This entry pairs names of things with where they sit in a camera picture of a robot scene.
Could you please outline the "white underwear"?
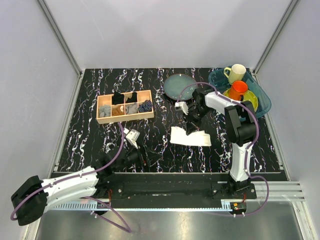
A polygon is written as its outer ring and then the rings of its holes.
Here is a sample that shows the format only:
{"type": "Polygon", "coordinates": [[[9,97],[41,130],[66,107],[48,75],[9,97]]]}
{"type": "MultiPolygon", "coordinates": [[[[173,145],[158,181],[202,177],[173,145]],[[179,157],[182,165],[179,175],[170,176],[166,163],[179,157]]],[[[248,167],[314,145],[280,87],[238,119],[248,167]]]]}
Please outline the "white underwear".
{"type": "Polygon", "coordinates": [[[211,136],[202,131],[195,131],[187,135],[186,131],[178,126],[171,127],[170,143],[183,146],[211,147],[211,136]]]}

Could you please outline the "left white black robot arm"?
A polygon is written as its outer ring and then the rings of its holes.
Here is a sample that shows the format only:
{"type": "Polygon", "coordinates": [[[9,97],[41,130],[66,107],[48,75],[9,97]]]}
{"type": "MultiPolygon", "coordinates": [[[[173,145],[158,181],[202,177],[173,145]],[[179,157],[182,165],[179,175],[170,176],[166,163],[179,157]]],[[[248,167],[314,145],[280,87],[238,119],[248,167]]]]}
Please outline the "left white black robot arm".
{"type": "Polygon", "coordinates": [[[161,154],[146,146],[130,151],[114,147],[78,172],[43,180],[37,175],[29,177],[11,196],[11,219],[26,226],[58,205],[85,197],[103,198],[111,192],[109,182],[114,173],[134,164],[147,169],[160,158],[161,154]]]}

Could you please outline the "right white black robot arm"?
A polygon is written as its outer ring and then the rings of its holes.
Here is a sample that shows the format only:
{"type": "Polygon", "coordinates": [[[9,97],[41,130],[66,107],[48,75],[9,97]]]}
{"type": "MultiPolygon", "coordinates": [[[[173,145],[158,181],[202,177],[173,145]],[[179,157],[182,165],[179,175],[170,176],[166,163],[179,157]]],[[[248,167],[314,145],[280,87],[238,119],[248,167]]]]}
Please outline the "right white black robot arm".
{"type": "Polygon", "coordinates": [[[215,110],[224,115],[225,128],[232,143],[232,162],[224,192],[232,198],[239,198],[250,188],[250,157],[253,145],[259,137],[259,125],[253,104],[250,101],[236,101],[215,90],[195,89],[194,102],[175,104],[181,108],[186,122],[186,134],[200,129],[202,118],[215,110]]]}

